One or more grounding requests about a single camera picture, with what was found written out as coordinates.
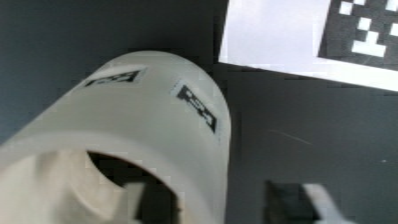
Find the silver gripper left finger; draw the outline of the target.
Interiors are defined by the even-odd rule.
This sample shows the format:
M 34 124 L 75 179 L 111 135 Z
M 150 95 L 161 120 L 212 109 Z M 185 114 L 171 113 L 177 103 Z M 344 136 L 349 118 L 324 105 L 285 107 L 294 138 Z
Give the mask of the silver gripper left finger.
M 125 185 L 132 221 L 137 224 L 178 224 L 178 199 L 169 187 L 159 182 Z

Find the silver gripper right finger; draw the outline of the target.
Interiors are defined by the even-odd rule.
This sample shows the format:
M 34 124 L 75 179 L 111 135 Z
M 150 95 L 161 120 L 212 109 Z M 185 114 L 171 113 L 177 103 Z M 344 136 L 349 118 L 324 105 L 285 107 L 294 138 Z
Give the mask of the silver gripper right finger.
M 265 182 L 267 224 L 358 224 L 342 214 L 322 184 Z

